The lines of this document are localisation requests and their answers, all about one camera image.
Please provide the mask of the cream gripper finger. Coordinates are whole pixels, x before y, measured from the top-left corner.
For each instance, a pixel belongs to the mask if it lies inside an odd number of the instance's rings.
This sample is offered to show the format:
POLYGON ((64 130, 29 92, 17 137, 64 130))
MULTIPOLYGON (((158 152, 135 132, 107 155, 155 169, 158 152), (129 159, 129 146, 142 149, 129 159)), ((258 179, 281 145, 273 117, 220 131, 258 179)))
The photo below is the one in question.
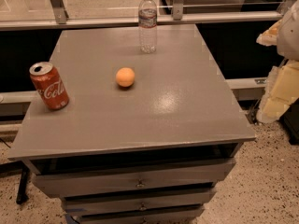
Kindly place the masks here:
POLYGON ((281 20, 275 22, 266 31, 264 31, 262 34, 259 34, 259 36, 256 39, 256 42, 266 47, 275 46, 278 40, 278 30, 280 24, 281 20))
POLYGON ((256 118, 271 123, 279 118, 299 98, 299 62, 288 61, 282 67, 274 66, 266 80, 264 95, 256 118))

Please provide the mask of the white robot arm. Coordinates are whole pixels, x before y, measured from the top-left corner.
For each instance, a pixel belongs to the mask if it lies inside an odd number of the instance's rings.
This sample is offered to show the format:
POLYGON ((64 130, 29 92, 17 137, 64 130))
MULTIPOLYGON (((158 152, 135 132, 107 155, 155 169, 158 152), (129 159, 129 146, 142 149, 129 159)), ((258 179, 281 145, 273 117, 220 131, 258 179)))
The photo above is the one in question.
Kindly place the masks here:
POLYGON ((281 20, 259 34, 256 42, 276 46, 278 55, 283 57, 282 64, 269 72, 256 114, 258 121, 271 123, 279 120, 299 98, 299 1, 281 20))

